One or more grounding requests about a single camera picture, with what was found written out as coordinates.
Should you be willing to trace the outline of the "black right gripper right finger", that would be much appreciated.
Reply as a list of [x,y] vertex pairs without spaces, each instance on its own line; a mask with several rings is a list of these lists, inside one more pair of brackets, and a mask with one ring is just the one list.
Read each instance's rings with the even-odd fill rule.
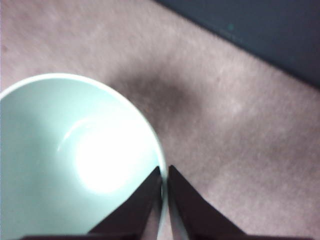
[[247,236],[208,203],[174,165],[168,168],[168,206],[175,240],[217,240]]

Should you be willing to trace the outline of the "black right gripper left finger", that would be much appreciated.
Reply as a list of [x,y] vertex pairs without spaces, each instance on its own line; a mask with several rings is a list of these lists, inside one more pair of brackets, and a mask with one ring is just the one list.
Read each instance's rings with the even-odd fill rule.
[[162,176],[157,166],[133,194],[86,235],[87,240],[155,240],[162,212]]

